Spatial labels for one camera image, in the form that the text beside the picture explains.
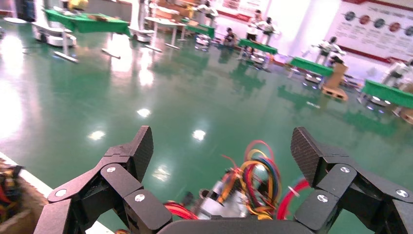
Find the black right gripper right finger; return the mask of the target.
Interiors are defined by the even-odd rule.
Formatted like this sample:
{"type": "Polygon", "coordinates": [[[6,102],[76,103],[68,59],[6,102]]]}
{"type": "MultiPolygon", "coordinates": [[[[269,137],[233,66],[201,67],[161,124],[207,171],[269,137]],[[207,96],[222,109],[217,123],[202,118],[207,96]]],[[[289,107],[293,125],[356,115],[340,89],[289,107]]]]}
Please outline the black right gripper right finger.
{"type": "Polygon", "coordinates": [[[296,210],[296,222],[325,234],[347,210],[376,234],[412,233],[410,190],[362,169],[343,149],[317,142],[304,127],[293,130],[290,149],[313,189],[296,210]]]}

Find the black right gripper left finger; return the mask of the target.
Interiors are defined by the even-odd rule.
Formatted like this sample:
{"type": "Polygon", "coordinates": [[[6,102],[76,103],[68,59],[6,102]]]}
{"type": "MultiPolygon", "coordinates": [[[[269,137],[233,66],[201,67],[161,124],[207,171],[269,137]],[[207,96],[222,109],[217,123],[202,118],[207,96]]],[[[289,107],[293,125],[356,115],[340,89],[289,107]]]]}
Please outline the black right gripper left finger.
{"type": "Polygon", "coordinates": [[[142,183],[153,149],[149,126],[131,142],[110,147],[95,167],[48,195],[35,233],[83,234],[109,210],[133,234],[160,232],[172,222],[171,212],[142,183]]]}

